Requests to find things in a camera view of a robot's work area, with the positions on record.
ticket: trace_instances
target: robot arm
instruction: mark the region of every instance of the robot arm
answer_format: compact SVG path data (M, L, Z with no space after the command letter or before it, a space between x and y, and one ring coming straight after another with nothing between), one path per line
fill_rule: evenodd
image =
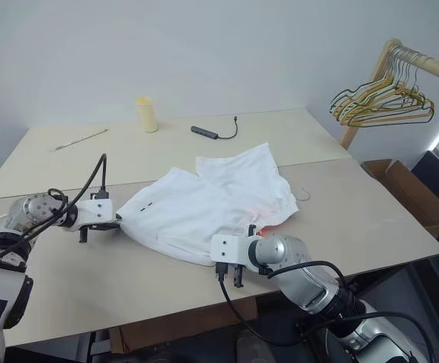
M218 234L213 236L210 254L213 261L244 265L261 275L311 261L304 242L283 234L267 238ZM375 312L319 266L287 271L273 279L293 303L323 321ZM419 363L427 362L415 344L386 318L342 322L329 330L355 352L359 362L388 362L393 358L413 361L413 356Z
M88 229L116 228L112 202L106 191L93 194L94 199L81 200L60 217L54 225L66 231L80 230L80 242L86 242ZM50 219L61 208L59 196L34 194L16 200L9 213L0 217L0 253L15 245L30 228ZM26 275L26 261L36 237L0 258L0 362L4 360L5 341L2 329L16 325L23 317L33 288Z

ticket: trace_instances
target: cardboard box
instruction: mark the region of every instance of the cardboard box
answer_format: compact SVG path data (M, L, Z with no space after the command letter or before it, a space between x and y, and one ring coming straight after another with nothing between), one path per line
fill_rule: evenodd
M258 316L255 297L233 302L247 320ZM128 353L158 343L190 337L239 323L226 303L177 312L109 329L112 353Z
M361 166L379 180L433 237L439 236L439 199L401 162L366 161Z

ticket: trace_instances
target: clothes rack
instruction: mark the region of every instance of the clothes rack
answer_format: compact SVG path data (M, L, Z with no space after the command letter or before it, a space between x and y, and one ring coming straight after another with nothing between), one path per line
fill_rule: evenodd
M403 48L405 52L393 54L392 52L396 48ZM414 53L418 54L419 56L412 57ZM381 54L379 55L378 63L376 64L376 67L371 75L371 81L376 81L383 77L390 57L401 59L402 61L412 64L413 66L439 77L439 60L436 60L432 57L427 57L426 55L420 54L417 51L403 46L403 43L398 39L391 39L386 42ZM357 134L358 129L358 127L346 126L341 139L341 145L344 147L344 149L347 150L349 148Z

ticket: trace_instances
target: white cloth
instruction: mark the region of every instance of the white cloth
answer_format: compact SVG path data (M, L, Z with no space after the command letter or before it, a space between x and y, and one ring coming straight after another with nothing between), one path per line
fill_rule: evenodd
M246 235L298 211L268 144L227 159L196 159L198 175L173 168L117 212L133 240L176 259L214 265L214 234Z

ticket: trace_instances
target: floor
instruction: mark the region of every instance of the floor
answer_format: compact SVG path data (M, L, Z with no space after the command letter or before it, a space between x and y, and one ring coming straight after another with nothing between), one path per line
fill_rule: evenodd
M363 296L368 303L381 311L405 312L414 316L427 330L433 344L437 361L439 362L439 344L435 337L437 334L432 327L433 318L430 317L426 308L418 298L417 290L410 279L409 269L405 268L394 276L371 290ZM268 331L269 334L278 336L286 334L286 327L292 325L296 312L286 312L277 315L268 315L259 322L262 331ZM426 352L426 346L421 334L408 321L393 319L392 322L397 325L420 350ZM241 327L229 327L222 330L214 330L197 337L185 338L171 342L167 348L170 351L177 352L184 357L194 357L191 361L211 361L226 362L234 361L235 339L238 336ZM53 355L60 358L86 361L86 349L88 343L88 334L81 336L65 337L61 339L48 340L44 342L26 344L21 346L34 352L40 352L47 355ZM306 361L304 348L276 348L272 349L277 361ZM145 358L152 355L154 351L144 349L142 354Z

